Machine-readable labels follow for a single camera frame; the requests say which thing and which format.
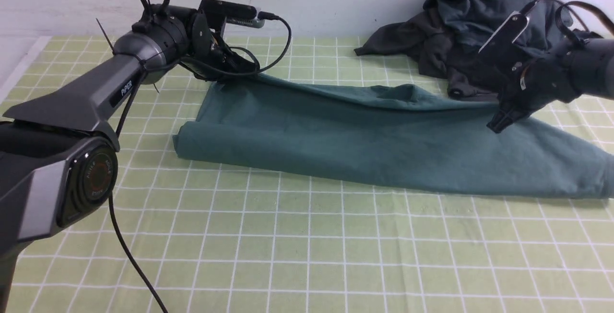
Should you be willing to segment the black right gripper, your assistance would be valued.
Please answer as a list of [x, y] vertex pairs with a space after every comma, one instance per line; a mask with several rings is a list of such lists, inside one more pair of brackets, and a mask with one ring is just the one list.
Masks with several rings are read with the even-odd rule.
[[506, 82], [498, 95], [498, 111], [487, 127], [500, 134], [553, 101], [570, 103], [581, 96], [572, 80], [572, 60], [581, 46], [562, 46], [542, 56], [531, 56], [515, 45], [498, 52], [498, 68]]

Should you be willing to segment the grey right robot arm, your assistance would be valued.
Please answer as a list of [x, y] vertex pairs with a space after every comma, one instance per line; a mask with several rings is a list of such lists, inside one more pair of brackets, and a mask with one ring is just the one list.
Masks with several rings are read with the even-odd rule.
[[498, 111], [487, 126], [500, 133], [554, 101], [569, 104], [584, 94], [612, 100], [613, 55], [613, 41], [605, 38], [583, 39], [579, 45], [564, 40], [536, 56], [511, 48], [493, 63], [504, 83]]

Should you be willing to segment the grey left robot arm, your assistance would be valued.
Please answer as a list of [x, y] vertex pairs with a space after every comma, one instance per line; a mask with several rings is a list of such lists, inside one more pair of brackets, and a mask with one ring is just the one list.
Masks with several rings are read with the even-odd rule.
[[33, 241], [67, 229], [113, 195], [120, 127], [137, 90], [182, 65], [202, 79], [258, 66], [232, 53], [224, 26], [262, 27], [260, 10], [219, 0], [198, 9], [144, 3], [140, 20], [112, 47], [112, 57], [70, 83], [10, 107], [1, 123], [1, 311], [17, 257]]

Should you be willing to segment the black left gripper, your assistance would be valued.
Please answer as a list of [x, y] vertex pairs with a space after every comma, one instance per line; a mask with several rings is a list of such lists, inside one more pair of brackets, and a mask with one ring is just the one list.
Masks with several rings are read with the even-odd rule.
[[258, 72], [250, 72], [250, 62], [224, 41], [224, 29], [210, 29], [204, 13], [190, 11], [190, 72], [208, 82], [257, 76]]

